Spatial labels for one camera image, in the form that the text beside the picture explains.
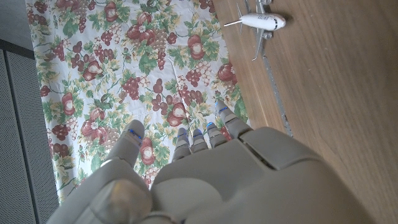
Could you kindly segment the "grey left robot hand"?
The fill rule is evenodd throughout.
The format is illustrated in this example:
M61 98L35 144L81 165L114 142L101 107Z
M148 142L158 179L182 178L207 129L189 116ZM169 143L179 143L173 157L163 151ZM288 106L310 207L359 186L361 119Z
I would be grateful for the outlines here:
M222 101L208 139L179 129L170 164L146 186L134 171L144 126L131 121L50 223L372 223L316 152L273 128L252 129Z

